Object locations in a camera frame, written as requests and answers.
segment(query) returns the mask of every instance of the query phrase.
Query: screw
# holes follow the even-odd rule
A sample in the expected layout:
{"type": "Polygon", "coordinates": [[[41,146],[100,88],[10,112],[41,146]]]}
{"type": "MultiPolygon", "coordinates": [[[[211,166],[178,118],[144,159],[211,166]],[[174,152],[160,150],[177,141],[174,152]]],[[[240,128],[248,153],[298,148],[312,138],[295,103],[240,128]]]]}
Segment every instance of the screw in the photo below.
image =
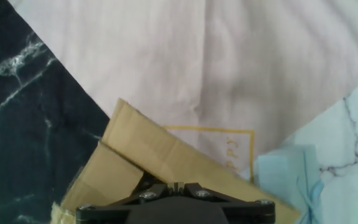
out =
{"type": "Polygon", "coordinates": [[[271,200],[267,200],[267,199],[260,199],[258,201],[256,201],[256,203],[260,203],[262,205],[270,205],[273,204],[273,202],[271,200]]]}
{"type": "Polygon", "coordinates": [[[198,190],[198,191],[196,191],[196,195],[199,197],[208,197],[211,194],[206,190],[198,190]]]}
{"type": "Polygon", "coordinates": [[[91,210],[91,209],[95,209],[95,206],[87,204],[87,205],[81,206],[79,209],[80,210],[87,210],[87,209],[91,210]]]}
{"type": "Polygon", "coordinates": [[[139,197],[142,197],[144,199],[152,199],[155,198],[156,196],[157,194],[154,192],[144,192],[139,195],[139,197]]]}

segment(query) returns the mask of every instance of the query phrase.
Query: white cloth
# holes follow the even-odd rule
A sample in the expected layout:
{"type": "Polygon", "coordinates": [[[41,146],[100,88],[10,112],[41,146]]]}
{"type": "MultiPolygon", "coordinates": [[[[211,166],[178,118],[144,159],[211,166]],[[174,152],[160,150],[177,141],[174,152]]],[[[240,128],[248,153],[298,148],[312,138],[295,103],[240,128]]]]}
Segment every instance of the white cloth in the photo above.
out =
{"type": "MultiPolygon", "coordinates": [[[[11,3],[107,115],[120,97],[164,126],[251,130],[255,156],[358,86],[358,0],[11,3]]],[[[174,133],[249,165],[249,134],[174,133]]]]}

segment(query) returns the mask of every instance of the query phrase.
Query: cardboard box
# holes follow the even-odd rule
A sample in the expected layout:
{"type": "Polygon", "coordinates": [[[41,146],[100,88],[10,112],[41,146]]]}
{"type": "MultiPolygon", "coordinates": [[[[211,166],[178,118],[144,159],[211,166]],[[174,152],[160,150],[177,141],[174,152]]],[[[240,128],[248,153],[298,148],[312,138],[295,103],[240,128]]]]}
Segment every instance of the cardboard box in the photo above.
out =
{"type": "Polygon", "coordinates": [[[179,140],[123,100],[119,100],[101,143],[71,186],[52,223],[73,223],[76,207],[107,205],[130,196],[143,175],[141,167],[164,182],[197,182],[245,201],[276,203],[278,224],[294,223],[300,213],[242,180],[221,164],[179,140]]]}

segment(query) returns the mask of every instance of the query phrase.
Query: light blue paper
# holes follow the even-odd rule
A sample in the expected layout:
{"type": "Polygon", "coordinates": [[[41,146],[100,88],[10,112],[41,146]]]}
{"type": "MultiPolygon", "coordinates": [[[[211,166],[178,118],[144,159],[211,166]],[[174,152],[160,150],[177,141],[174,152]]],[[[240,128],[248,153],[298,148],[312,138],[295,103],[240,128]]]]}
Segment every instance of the light blue paper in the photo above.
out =
{"type": "Polygon", "coordinates": [[[302,212],[298,223],[321,221],[324,185],[314,146],[288,146],[258,157],[259,187],[302,212]]]}

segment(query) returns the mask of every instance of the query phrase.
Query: white veins on marble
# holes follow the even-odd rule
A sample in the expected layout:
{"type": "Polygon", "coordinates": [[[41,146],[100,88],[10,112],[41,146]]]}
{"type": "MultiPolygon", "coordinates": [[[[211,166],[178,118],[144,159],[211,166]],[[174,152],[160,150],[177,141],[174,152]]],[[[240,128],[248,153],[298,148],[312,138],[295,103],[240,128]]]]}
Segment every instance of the white veins on marble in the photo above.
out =
{"type": "Polygon", "coordinates": [[[19,84],[22,85],[22,81],[20,80],[17,71],[25,65],[24,60],[28,56],[36,58],[36,56],[39,56],[40,54],[46,52],[46,50],[40,49],[44,45],[41,40],[38,39],[34,43],[30,41],[30,38],[33,35],[34,33],[31,33],[27,37],[27,46],[23,50],[21,50],[18,55],[11,58],[7,58],[0,63],[1,76],[14,76],[17,78],[19,84]]]}
{"type": "Polygon", "coordinates": [[[18,203],[26,202],[28,200],[33,199],[34,196],[35,196],[35,194],[29,194],[29,195],[25,195],[23,197],[16,197],[8,203],[0,204],[0,209],[9,208],[9,207],[17,205],[18,203]]]}
{"type": "Polygon", "coordinates": [[[47,161],[48,166],[50,164],[50,153],[48,148],[48,142],[49,142],[49,136],[50,136],[50,128],[52,127],[52,123],[49,119],[45,118],[45,124],[47,125],[47,133],[45,137],[45,144],[44,144],[44,153],[45,153],[45,159],[47,161]]]}
{"type": "Polygon", "coordinates": [[[16,218],[17,222],[24,222],[28,224],[47,224],[48,222],[40,222],[36,220],[34,217],[28,216],[28,215],[19,215],[16,218]]]}
{"type": "Polygon", "coordinates": [[[95,134],[92,134],[92,133],[90,133],[89,131],[87,131],[87,130],[85,130],[85,129],[82,129],[82,131],[83,131],[85,134],[91,136],[91,137],[94,138],[94,139],[97,139],[97,140],[101,140],[101,139],[102,139],[101,136],[97,136],[97,135],[95,135],[95,134]]]}
{"type": "Polygon", "coordinates": [[[0,63],[0,75],[1,76],[15,76],[17,80],[20,83],[20,87],[11,93],[1,104],[0,104],[0,110],[4,108],[22,89],[24,89],[26,86],[30,85],[34,81],[38,80],[43,74],[44,71],[48,68],[48,66],[54,62],[56,59],[51,58],[44,69],[40,71],[34,78],[27,81],[26,83],[22,83],[19,76],[17,75],[18,69],[22,68],[24,66],[24,60],[26,57],[32,57],[35,58],[39,56],[40,54],[44,53],[46,50],[40,50],[40,47],[44,45],[40,40],[36,41],[35,43],[32,43],[29,39],[33,35],[30,34],[27,38],[28,45],[20,51],[20,53],[14,57],[8,58],[0,63]]]}

